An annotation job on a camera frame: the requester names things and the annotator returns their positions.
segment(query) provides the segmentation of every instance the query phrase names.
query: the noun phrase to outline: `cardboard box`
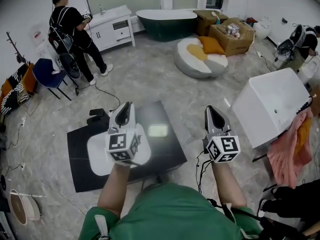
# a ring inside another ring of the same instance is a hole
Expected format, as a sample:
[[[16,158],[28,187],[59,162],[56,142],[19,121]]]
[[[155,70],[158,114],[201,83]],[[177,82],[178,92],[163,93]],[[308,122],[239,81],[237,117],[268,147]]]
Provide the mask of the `cardboard box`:
[[[227,26],[232,23],[240,27],[239,39],[227,34]],[[239,18],[229,18],[221,25],[211,25],[209,31],[209,37],[217,39],[227,57],[246,53],[254,40],[254,35],[254,29]]]
[[[310,94],[311,96],[316,95],[316,97],[313,98],[312,100],[311,111],[313,116],[318,117],[320,115],[320,86],[318,86],[317,88],[314,88],[310,92]]]
[[[198,15],[197,27],[195,32],[199,36],[207,37],[209,34],[210,26],[216,24],[218,18],[216,16],[213,16],[211,12],[215,12],[215,14],[220,19],[220,23],[223,23],[228,19],[228,16],[220,14],[217,10],[194,10],[193,12]]]

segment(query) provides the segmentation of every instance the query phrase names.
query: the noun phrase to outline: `black t-shirt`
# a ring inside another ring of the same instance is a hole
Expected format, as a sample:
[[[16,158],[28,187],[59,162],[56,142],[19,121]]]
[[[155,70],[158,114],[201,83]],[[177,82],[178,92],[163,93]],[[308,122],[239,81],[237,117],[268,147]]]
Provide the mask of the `black t-shirt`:
[[[61,10],[65,8],[65,6],[58,6],[56,7],[53,12],[52,12],[52,19],[54,23],[58,23],[58,18],[60,15]],[[65,12],[60,25],[62,26],[63,31],[66,34],[69,34],[73,38],[73,43],[81,47],[82,49],[87,48],[92,39],[88,35],[87,31],[82,30],[79,31],[77,30],[77,26],[79,26],[85,19],[82,17],[80,12],[74,7],[69,7],[69,9]]]
[[[306,31],[312,31],[315,33],[315,30],[312,27],[308,27]],[[302,46],[307,46],[307,48],[298,48],[301,56],[306,59],[309,56],[309,49],[311,48],[313,51],[316,50],[318,45],[317,37],[314,34],[307,34]]]

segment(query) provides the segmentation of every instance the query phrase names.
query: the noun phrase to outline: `person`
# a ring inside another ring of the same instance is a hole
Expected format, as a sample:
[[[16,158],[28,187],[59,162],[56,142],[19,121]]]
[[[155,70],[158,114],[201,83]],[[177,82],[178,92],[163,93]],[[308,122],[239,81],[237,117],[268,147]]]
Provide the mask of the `person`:
[[[316,51],[318,40],[320,38],[320,26],[307,27],[307,35],[301,46],[301,48],[294,49],[293,60],[287,59],[282,63],[278,70],[285,68],[292,68],[295,72],[301,68],[308,56],[316,56],[318,52]]]
[[[54,10],[50,17],[50,25],[52,24],[52,21],[57,23],[60,12],[68,5],[68,2],[69,0],[52,0]],[[102,76],[106,76],[113,69],[113,65],[106,65],[97,46],[90,38],[87,31],[84,30],[90,21],[90,18],[84,19],[76,8],[69,7],[68,10],[65,11],[60,25],[66,34],[72,36],[73,46],[70,49],[70,53],[75,55],[80,71],[89,84],[93,86],[96,83],[96,76],[94,77],[91,73],[85,60],[84,53],[89,54],[93,58],[95,64],[100,69]]]
[[[287,186],[272,189],[275,200],[262,199],[258,208],[258,217],[266,212],[276,213],[282,218],[301,218],[307,228],[303,234],[311,236],[320,231],[320,203],[318,190],[320,179],[305,183],[292,189]]]
[[[220,202],[253,214],[229,165],[211,164]],[[80,240],[101,237],[98,218],[105,218],[107,237],[115,240],[242,240],[244,232],[250,236],[261,232],[253,218],[240,213],[228,218],[198,191],[175,183],[148,186],[138,195],[128,214],[120,218],[129,173],[129,166],[113,166],[97,207],[92,207],[85,216]]]

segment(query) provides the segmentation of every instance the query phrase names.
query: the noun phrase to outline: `pink towel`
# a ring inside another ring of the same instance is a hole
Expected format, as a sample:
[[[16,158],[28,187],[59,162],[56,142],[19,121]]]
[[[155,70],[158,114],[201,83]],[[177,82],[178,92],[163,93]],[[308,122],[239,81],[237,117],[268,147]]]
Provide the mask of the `pink towel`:
[[[297,130],[302,123],[312,118],[310,107],[295,116],[289,130],[271,144],[267,156],[272,166],[275,181],[278,185],[286,185],[292,189],[297,186],[297,177],[304,165],[312,161],[309,146],[309,135],[300,152],[294,156],[297,143]]]

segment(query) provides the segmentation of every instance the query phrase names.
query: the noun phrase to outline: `dark green bathtub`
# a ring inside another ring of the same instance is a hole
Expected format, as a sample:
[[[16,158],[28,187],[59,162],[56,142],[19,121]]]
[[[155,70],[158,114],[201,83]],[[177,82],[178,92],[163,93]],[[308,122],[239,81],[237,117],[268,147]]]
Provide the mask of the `dark green bathtub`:
[[[146,32],[160,42],[186,38],[197,24],[197,15],[187,10],[139,10],[136,15]]]

